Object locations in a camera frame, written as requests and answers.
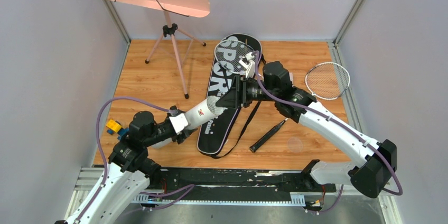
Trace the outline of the white shuttlecock tube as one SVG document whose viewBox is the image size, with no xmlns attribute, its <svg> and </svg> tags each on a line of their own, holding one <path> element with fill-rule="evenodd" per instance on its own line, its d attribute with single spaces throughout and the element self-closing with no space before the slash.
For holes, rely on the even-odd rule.
<svg viewBox="0 0 448 224">
<path fill-rule="evenodd" d="M 219 97 L 217 96 L 207 97 L 205 100 L 186 111 L 185 113 L 188 121 L 191 123 L 189 128 L 198 129 L 201 125 L 222 115 L 226 109 L 216 106 L 218 100 Z M 161 148 L 171 142 L 173 141 L 169 138 L 167 129 L 164 127 L 164 122 L 162 122 L 156 125 L 155 135 L 151 136 L 145 145 L 153 148 Z"/>
</svg>

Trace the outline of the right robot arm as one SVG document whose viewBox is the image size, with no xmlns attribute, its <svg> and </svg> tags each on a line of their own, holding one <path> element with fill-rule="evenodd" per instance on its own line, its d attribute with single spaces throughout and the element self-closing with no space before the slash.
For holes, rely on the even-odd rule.
<svg viewBox="0 0 448 224">
<path fill-rule="evenodd" d="M 235 76 L 218 107 L 248 107 L 253 101 L 272 101 L 286 118 L 319 133 L 350 159 L 327 163 L 312 160 L 303 170 L 302 185 L 315 191 L 324 184 L 351 185 L 361 194 L 376 198 L 381 192 L 402 195 L 396 175 L 397 146 L 354 129 L 326 109 L 306 90 L 293 85 L 290 73 L 278 62 L 263 66 L 263 78 Z"/>
</svg>

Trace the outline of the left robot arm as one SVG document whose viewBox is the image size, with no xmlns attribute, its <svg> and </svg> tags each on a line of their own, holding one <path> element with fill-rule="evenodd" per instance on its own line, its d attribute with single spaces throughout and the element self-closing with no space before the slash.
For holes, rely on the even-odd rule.
<svg viewBox="0 0 448 224">
<path fill-rule="evenodd" d="M 208 120 L 205 108 L 172 107 L 161 123 L 149 111 L 136 113 L 93 189 L 62 223 L 114 223 L 138 194 L 162 182 L 161 166 L 149 158 L 148 147 L 182 143 Z"/>
</svg>

